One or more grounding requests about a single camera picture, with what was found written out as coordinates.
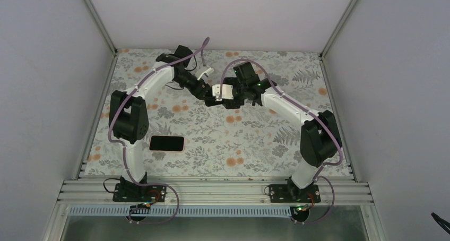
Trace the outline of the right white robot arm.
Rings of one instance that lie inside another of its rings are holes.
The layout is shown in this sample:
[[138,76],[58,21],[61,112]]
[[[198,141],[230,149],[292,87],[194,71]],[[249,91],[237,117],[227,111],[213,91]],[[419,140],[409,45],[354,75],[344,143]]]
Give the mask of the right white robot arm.
[[287,194],[293,202],[301,202],[327,165],[338,166],[343,160],[342,141],[334,114],[318,112],[288,96],[269,74],[260,79],[249,59],[234,61],[234,77],[222,75],[212,95],[226,108],[239,108],[246,100],[253,105],[276,111],[300,130],[302,160],[288,178]]

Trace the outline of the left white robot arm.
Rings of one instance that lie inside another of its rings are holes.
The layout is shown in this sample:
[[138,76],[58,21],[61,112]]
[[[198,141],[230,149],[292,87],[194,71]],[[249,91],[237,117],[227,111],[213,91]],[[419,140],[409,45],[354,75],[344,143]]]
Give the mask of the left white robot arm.
[[212,87],[204,80],[214,69],[205,62],[189,69],[191,59],[203,55],[203,49],[193,52],[179,45],[174,53],[161,54],[148,74],[131,88],[114,91],[110,96],[108,140],[122,147],[124,171],[113,194],[134,201],[148,193],[147,173],[143,164],[142,142],[149,129],[147,98],[170,82],[187,89],[199,100],[213,100]]

